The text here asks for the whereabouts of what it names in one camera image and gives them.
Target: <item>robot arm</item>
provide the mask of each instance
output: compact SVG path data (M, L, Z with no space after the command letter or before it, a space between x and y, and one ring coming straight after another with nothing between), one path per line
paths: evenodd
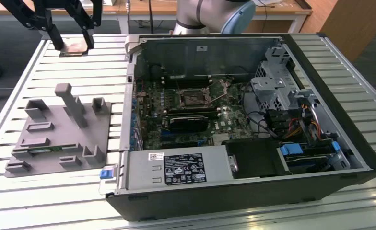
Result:
M255 15L251 0L179 0L175 35L240 34Z
M52 21L52 9L66 9L75 18L86 39L88 49L94 49L94 27L102 25L103 0L92 0L94 16L91 17L79 0L34 0L35 11L27 6L23 0L0 0L0 3L18 18L20 23L28 27L36 27L50 35L56 50L62 50L64 42Z

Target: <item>power supply label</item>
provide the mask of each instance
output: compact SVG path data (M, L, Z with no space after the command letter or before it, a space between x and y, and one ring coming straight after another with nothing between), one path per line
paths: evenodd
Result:
M192 184L207 182L202 153L164 156L166 184Z

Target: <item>wooden cabinet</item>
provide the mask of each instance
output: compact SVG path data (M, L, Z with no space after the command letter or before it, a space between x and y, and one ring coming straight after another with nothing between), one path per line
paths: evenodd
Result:
M300 32L324 32L350 61L376 35L375 0L306 0L312 7Z

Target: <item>aluminum slotted table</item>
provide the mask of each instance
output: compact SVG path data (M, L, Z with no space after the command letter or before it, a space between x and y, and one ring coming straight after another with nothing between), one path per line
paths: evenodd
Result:
M292 37L376 151L375 89L326 37L316 34ZM4 167L27 118L23 108L34 98L42 98L48 105L63 104L54 94L58 83L71 83L72 94L80 95L84 103L95 97L114 103L107 165L118 163L127 68L124 40L122 34L96 35L95 49L87 57L64 58L51 41L40 42L0 114L0 229L376 228L376 179L315 202L127 222L100 194L100 169L6 178ZM296 73L308 86L303 75ZM111 189L115 184L104 186Z

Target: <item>motherboard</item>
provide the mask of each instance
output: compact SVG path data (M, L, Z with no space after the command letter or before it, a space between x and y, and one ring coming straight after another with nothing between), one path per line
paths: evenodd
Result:
M144 150L220 145L255 135L243 111L244 84L180 76L136 82Z

